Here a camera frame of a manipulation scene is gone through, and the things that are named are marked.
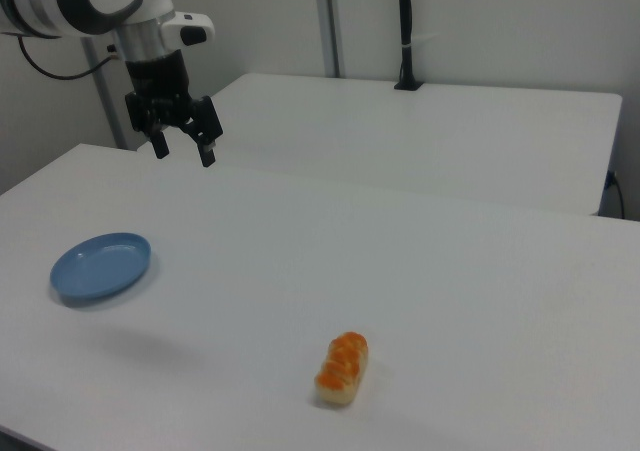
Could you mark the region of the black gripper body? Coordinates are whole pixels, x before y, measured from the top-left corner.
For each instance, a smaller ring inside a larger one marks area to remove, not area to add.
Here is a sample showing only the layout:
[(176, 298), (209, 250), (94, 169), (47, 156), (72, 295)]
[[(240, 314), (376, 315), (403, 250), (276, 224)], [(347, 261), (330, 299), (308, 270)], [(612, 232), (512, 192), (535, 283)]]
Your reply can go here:
[(133, 91), (125, 103), (133, 127), (179, 127), (191, 119), (189, 77), (181, 51), (150, 61), (127, 61), (126, 68)]

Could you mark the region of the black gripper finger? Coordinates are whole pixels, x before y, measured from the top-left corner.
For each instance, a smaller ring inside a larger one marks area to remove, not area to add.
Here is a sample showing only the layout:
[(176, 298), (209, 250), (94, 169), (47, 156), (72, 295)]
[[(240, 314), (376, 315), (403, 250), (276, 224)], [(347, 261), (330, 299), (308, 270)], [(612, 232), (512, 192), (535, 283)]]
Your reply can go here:
[(147, 138), (158, 159), (165, 158), (169, 154), (169, 148), (156, 109), (149, 101), (134, 92), (125, 96), (125, 103), (133, 130)]
[(210, 167), (216, 161), (214, 148), (223, 129), (216, 109), (210, 97), (192, 102), (192, 130), (199, 156), (204, 167)]

